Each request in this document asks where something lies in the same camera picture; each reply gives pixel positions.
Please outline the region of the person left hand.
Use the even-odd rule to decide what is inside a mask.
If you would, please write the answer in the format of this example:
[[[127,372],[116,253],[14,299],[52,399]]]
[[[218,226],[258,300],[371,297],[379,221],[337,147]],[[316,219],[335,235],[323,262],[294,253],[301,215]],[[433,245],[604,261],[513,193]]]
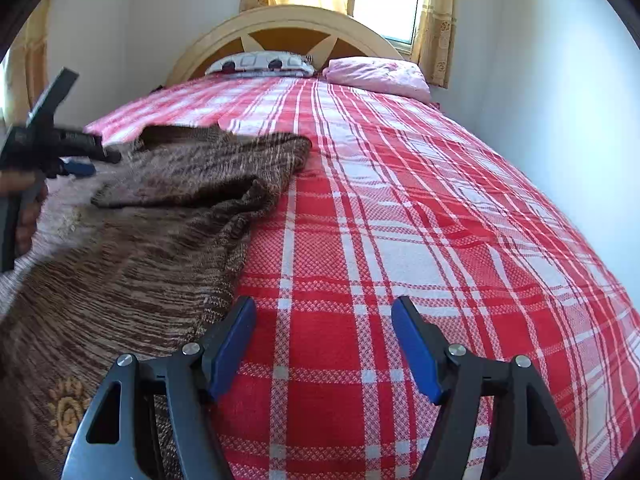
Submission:
[[[32,172],[3,170],[1,173],[1,196],[12,196],[39,185],[37,196],[23,209],[15,229],[15,255],[24,256],[32,249],[32,238],[37,231],[37,222],[43,203],[48,196],[47,185],[38,181]]]

